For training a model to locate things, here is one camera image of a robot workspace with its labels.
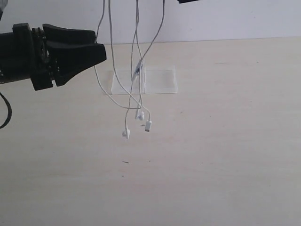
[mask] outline black cable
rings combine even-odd
[[[12,114],[13,114],[13,110],[11,108],[11,105],[10,105],[9,101],[6,99],[5,96],[3,96],[3,94],[1,92],[0,92],[0,96],[4,100],[6,106],[8,107],[8,116],[5,120],[5,122],[0,126],[0,129],[3,129],[4,127],[6,127],[9,124],[9,122],[11,120],[11,117],[12,117]]]

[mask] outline light wood surface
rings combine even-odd
[[[130,46],[115,48],[127,69]],[[39,92],[1,85],[13,118],[0,130],[0,225],[300,225],[301,38],[155,44],[147,66],[173,65],[179,93],[145,96],[152,131],[131,113],[130,140],[91,69]]]

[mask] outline table surface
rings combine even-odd
[[[130,45],[115,51],[128,69]],[[301,38],[155,44],[147,68],[175,66],[179,92],[144,96],[152,131],[131,112],[130,140],[92,69],[38,92],[1,85],[13,118],[0,130],[0,225],[300,225],[300,51]]]

